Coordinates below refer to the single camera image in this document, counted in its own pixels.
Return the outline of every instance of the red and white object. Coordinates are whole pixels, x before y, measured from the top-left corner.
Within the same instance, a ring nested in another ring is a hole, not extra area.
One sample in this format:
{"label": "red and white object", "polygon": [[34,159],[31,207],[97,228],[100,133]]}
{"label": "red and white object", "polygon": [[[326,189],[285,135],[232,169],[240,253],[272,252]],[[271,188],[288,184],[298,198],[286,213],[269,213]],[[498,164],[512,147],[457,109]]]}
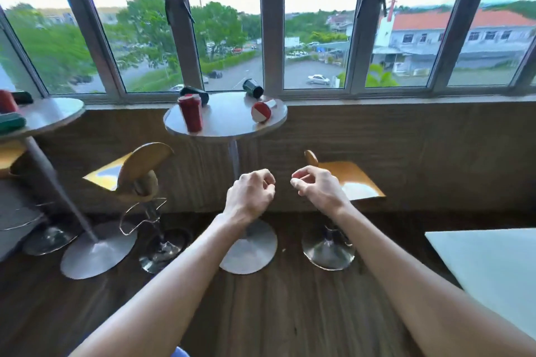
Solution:
{"label": "red and white object", "polygon": [[277,106],[274,99],[265,102],[257,102],[251,108],[251,117],[257,123],[263,123],[272,116],[272,110]]}

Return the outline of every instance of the table top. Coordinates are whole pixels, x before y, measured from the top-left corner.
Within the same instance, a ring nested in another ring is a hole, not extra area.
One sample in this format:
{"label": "table top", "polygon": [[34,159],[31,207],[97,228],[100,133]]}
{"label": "table top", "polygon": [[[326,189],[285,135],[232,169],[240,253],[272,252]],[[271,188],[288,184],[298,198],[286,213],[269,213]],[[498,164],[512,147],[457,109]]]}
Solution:
{"label": "table top", "polygon": [[242,137],[257,137],[277,129],[287,119],[287,105],[275,99],[277,106],[271,117],[264,123],[255,123],[251,117],[251,107],[258,102],[245,92],[223,92],[210,95],[209,103],[201,108],[203,130],[190,133],[186,129],[184,117],[178,105],[164,115],[166,130],[177,136],[187,136],[206,142],[228,142]]}
{"label": "table top", "polygon": [[470,296],[536,339],[536,228],[425,235]]}
{"label": "table top", "polygon": [[0,135],[0,142],[21,139],[63,127],[84,113],[84,102],[73,98],[47,98],[19,107],[26,126]]}

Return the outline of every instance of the wooden floor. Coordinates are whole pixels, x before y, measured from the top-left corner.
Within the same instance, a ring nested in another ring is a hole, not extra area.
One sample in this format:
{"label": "wooden floor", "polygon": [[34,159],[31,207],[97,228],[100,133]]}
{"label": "wooden floor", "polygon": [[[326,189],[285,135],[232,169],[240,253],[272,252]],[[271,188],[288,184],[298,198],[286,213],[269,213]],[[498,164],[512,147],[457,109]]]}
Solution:
{"label": "wooden floor", "polygon": [[[356,259],[341,272],[314,267],[301,251],[301,231],[322,223],[316,213],[272,213],[278,250],[262,271],[219,271],[181,346],[192,357],[421,356],[410,334],[366,267]],[[532,215],[386,213],[370,219],[425,265],[455,282],[424,237],[425,231],[534,226]],[[164,223],[198,234],[211,215],[166,215]],[[0,355],[67,356],[151,276],[138,242],[118,266],[82,281],[59,272],[63,251],[30,257],[15,253],[0,264]]]}

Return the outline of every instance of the forearm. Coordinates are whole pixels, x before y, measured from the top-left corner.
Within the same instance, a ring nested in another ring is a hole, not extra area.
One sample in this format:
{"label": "forearm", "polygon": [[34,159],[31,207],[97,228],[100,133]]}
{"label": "forearm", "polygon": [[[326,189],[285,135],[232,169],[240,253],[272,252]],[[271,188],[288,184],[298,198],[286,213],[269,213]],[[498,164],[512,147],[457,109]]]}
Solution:
{"label": "forearm", "polygon": [[345,208],[335,221],[426,356],[536,355],[532,338],[425,267],[357,209]]}
{"label": "forearm", "polygon": [[92,333],[73,356],[169,357],[242,225],[222,214],[194,243]]}

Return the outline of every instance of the window pane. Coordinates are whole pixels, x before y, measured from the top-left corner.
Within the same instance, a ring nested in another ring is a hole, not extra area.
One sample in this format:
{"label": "window pane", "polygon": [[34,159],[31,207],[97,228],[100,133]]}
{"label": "window pane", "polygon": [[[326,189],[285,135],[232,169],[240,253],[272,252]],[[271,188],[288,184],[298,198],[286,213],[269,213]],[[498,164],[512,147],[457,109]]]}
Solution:
{"label": "window pane", "polygon": [[344,88],[357,0],[285,0],[285,89]]}
{"label": "window pane", "polygon": [[182,84],[164,0],[93,0],[127,92]]}
{"label": "window pane", "polygon": [[104,92],[67,0],[0,4],[50,93]]}
{"label": "window pane", "polygon": [[242,90],[247,78],[264,86],[260,0],[189,1],[205,90]]}
{"label": "window pane", "polygon": [[7,35],[0,31],[0,89],[26,91],[34,99],[41,97],[31,76],[11,46]]}
{"label": "window pane", "polygon": [[387,0],[365,86],[426,86],[454,1]]}
{"label": "window pane", "polygon": [[536,0],[481,0],[449,85],[507,85],[535,31]]}

